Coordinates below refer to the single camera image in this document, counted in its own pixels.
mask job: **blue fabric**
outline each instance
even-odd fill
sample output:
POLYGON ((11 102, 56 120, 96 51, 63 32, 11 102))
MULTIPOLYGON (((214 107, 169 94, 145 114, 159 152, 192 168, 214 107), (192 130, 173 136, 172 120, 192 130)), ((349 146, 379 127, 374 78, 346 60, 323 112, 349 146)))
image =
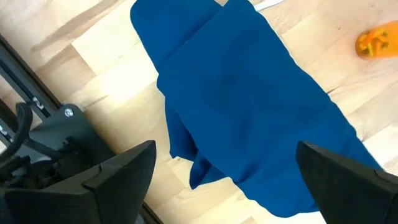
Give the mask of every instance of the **blue fabric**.
POLYGON ((194 162, 193 189, 228 176, 290 217, 318 210, 295 161, 299 140, 380 169, 246 0, 138 0, 131 19, 159 72, 170 154, 194 162))

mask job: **black plastic part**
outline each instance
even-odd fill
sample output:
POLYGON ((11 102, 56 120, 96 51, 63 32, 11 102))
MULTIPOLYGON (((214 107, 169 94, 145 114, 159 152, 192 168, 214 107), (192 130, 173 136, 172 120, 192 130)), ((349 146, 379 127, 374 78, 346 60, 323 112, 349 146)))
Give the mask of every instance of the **black plastic part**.
POLYGON ((155 160, 147 141, 46 189, 3 189, 0 223, 133 224, 155 160))
POLYGON ((33 101, 40 105, 40 107, 33 107, 40 119, 48 118, 61 107, 61 103, 56 97, 37 78, 36 74, 1 35, 0 75, 4 77, 24 101, 33 101))
MULTIPOLYGON (((86 163, 89 166, 100 164, 115 155, 75 105, 65 105, 43 120, 42 124, 30 132, 30 138, 54 150, 63 149, 65 140, 72 139, 76 147, 86 155, 86 163), (73 116, 66 116, 66 109, 71 110, 73 116)), ((30 156, 32 162, 50 159, 26 145, 21 147, 17 155, 30 156)))
POLYGON ((131 224, 137 220, 152 180, 155 160, 155 142, 147 141, 101 163, 101 175, 83 184, 95 193, 102 224, 131 224))
POLYGON ((310 143, 296 160, 327 224, 398 223, 398 177, 310 143))
POLYGON ((7 105, 0 99, 0 141, 9 146, 18 129, 17 118, 7 105))

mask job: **orange object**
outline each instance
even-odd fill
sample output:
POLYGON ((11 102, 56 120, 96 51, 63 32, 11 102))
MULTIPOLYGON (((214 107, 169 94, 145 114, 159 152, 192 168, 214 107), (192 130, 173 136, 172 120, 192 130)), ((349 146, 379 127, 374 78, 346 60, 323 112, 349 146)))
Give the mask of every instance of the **orange object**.
POLYGON ((356 40, 355 49, 366 59, 398 57, 398 21, 363 32, 356 40))

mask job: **wooden floor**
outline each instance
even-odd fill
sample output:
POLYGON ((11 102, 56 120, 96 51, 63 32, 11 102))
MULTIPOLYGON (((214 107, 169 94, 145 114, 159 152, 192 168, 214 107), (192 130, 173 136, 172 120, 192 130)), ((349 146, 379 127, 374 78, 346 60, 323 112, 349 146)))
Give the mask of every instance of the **wooden floor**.
MULTIPOLYGON (((0 0, 0 33, 63 103, 86 111, 116 152, 157 141, 146 202, 165 223, 322 223, 319 214, 273 217, 229 179, 189 189, 191 163, 168 154, 157 72, 129 20, 134 1, 0 0)), ((398 174, 398 59, 366 61, 354 52, 360 32, 398 19, 398 1, 285 0, 261 13, 376 159, 398 174)), ((12 107, 20 100, 4 80, 0 98, 12 107)))

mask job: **black cable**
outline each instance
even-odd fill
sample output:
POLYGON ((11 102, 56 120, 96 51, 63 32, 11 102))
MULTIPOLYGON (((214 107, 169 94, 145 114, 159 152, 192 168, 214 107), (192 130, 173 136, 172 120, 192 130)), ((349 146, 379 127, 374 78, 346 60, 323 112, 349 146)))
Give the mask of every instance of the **black cable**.
POLYGON ((13 156, 21 148, 26 138, 29 137, 30 127, 33 122, 33 112, 27 103, 17 103, 18 130, 14 141, 0 154, 0 162, 4 162, 13 156))

